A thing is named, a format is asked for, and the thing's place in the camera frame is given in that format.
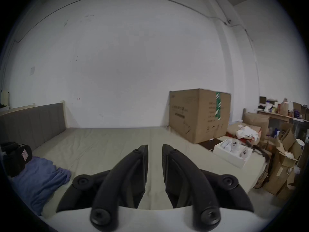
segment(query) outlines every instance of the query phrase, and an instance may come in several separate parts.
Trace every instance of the beige mattress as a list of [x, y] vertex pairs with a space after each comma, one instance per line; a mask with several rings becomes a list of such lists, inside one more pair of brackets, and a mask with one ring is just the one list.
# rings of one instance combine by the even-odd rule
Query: beige mattress
[[257, 153], [253, 153], [245, 166], [239, 169], [165, 127], [68, 128], [33, 152], [34, 156], [51, 160], [57, 167], [69, 169], [72, 173], [71, 180], [57, 189], [44, 206], [42, 215], [50, 218], [55, 214], [61, 197], [76, 176], [93, 175], [112, 169], [118, 161], [140, 145], [149, 146], [149, 167], [146, 192], [138, 208], [171, 209], [163, 180], [162, 144], [178, 149], [200, 169], [236, 176], [246, 192], [254, 186], [265, 168], [265, 159]]

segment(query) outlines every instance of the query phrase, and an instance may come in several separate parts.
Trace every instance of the gray upholstered headboard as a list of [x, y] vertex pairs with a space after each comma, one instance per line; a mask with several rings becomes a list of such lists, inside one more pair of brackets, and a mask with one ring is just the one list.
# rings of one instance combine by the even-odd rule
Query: gray upholstered headboard
[[27, 108], [0, 116], [0, 143], [16, 141], [34, 150], [65, 129], [63, 103]]

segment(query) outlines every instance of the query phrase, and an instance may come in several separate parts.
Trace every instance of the open cardboard box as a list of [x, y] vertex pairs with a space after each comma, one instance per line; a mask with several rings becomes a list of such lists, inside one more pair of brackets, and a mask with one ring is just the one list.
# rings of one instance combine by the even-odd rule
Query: open cardboard box
[[281, 122], [280, 124], [280, 132], [279, 132], [279, 139], [281, 139], [284, 135], [282, 135], [282, 131], [287, 132], [288, 130], [293, 129], [293, 124], [287, 123], [287, 122]]
[[269, 182], [264, 186], [268, 192], [274, 195], [276, 195], [286, 183], [287, 179], [293, 172], [297, 160], [302, 154], [302, 149], [296, 141], [291, 129], [287, 130], [281, 140], [276, 138], [275, 144], [277, 152], [270, 172]]
[[238, 130], [240, 130], [242, 126], [249, 126], [251, 129], [255, 130], [259, 134], [259, 138], [257, 140], [255, 140], [254, 137], [243, 137], [243, 138], [240, 138], [239, 140], [244, 141], [244, 142], [246, 142], [246, 140], [247, 140], [247, 141], [249, 141], [249, 143], [251, 145], [257, 145], [259, 143], [259, 141], [261, 139], [261, 135], [262, 135], [262, 129], [259, 126], [252, 126], [252, 125], [248, 125], [246, 123], [237, 122], [237, 123], [234, 123], [232, 125], [227, 126], [227, 133], [229, 134], [229, 135], [228, 134], [227, 135], [234, 137], [234, 138], [237, 138], [236, 132]]
[[284, 183], [283, 187], [278, 192], [277, 198], [283, 200], [288, 200], [290, 198], [293, 191], [296, 189], [296, 187], [294, 186], [294, 180], [295, 180], [295, 173], [294, 171], [292, 171], [288, 179]]
[[278, 150], [273, 160], [269, 181], [264, 185], [264, 189], [276, 195], [293, 171], [291, 166], [294, 166], [295, 162], [296, 160], [288, 159]]
[[283, 150], [291, 152], [294, 158], [298, 160], [303, 151], [299, 143], [296, 141], [296, 138], [294, 137], [294, 133], [292, 132], [291, 129], [287, 130], [287, 132], [281, 138], [281, 142], [282, 142]]

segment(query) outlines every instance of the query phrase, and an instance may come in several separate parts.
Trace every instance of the blue cloth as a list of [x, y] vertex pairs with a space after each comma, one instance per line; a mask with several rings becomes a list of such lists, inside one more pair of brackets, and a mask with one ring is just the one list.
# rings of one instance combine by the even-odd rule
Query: blue cloth
[[33, 157], [24, 170], [13, 178], [15, 189], [26, 205], [38, 216], [49, 197], [70, 180], [71, 172], [57, 168], [45, 158]]

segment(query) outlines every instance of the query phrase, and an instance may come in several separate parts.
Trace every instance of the cardboard box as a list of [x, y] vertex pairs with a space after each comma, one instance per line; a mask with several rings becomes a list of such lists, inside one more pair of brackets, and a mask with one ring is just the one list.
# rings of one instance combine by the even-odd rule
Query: cardboard box
[[280, 189], [280, 191], [277, 194], [277, 198], [283, 199], [283, 200], [288, 200], [293, 191], [296, 189], [296, 187], [293, 185], [294, 184], [294, 171], [291, 172], [289, 175], [288, 179]]
[[227, 133], [229, 134], [228, 136], [236, 137], [236, 132], [240, 130], [242, 126], [249, 126], [251, 129], [255, 130], [259, 134], [259, 138], [257, 140], [254, 139], [254, 137], [243, 137], [244, 142], [248, 140], [251, 145], [257, 145], [261, 139], [261, 134], [262, 134], [262, 129], [259, 126], [252, 126], [252, 125], [247, 125], [245, 123], [237, 122], [232, 125], [227, 126]]
[[245, 113], [243, 115], [243, 122], [248, 125], [261, 127], [261, 140], [264, 140], [266, 138], [269, 124], [269, 116], [262, 114]]
[[302, 116], [302, 119], [306, 119], [306, 109], [307, 107], [302, 106], [302, 108], [300, 109], [300, 114]]
[[294, 158], [298, 160], [303, 151], [302, 151], [301, 146], [295, 139], [294, 134], [292, 133], [292, 130], [288, 130], [285, 133], [285, 135], [281, 138], [281, 141], [282, 141], [284, 150], [292, 153]]
[[205, 89], [170, 92], [169, 126], [197, 144], [226, 134], [231, 94]]
[[296, 103], [296, 102], [293, 102], [293, 110], [297, 110], [297, 111], [301, 111], [302, 109], [302, 104], [299, 104], [299, 103]]
[[264, 189], [271, 194], [276, 195], [284, 185], [293, 168], [284, 166], [280, 163], [279, 153], [275, 155], [273, 167], [270, 173], [269, 181], [265, 184]]
[[283, 116], [288, 116], [289, 113], [289, 105], [288, 103], [281, 103], [280, 104], [280, 109], [279, 109], [279, 114]]
[[293, 124], [290, 124], [290, 123], [287, 123], [287, 122], [281, 122], [280, 124], [280, 132], [279, 132], [279, 139], [282, 138], [282, 131], [284, 131], [285, 133], [288, 131], [288, 130], [292, 130], [293, 129]]
[[302, 155], [299, 158], [299, 161], [298, 161], [298, 164], [297, 164], [297, 166], [300, 167], [301, 170], [306, 168], [307, 162], [308, 162], [308, 158], [309, 158], [309, 144], [305, 143]]
[[277, 150], [279, 151], [277, 153], [279, 155], [278, 158], [279, 158], [280, 164], [286, 167], [294, 167], [297, 162], [296, 157], [294, 157], [294, 154], [292, 152], [288, 152], [284, 149], [283, 143], [278, 138], [276, 141], [276, 147], [277, 147]]
[[264, 182], [264, 180], [266, 179], [267, 176], [268, 176], [268, 172], [263, 172], [260, 175], [260, 177], [258, 178], [257, 183], [254, 185], [253, 188], [258, 189], [258, 188], [262, 187], [263, 182]]

